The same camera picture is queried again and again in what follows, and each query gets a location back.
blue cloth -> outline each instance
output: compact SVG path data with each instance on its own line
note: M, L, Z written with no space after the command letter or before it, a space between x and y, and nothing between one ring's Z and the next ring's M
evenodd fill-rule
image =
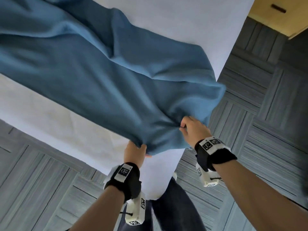
M92 0L0 0L0 72L148 154L188 147L179 124L208 124L225 86L200 46L131 25Z

jeans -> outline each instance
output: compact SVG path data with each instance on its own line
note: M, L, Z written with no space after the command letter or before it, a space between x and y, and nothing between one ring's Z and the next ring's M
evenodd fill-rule
M118 231L152 231L152 208L162 231L206 231L194 204L173 178L159 199L146 202L143 224L130 226L123 214Z

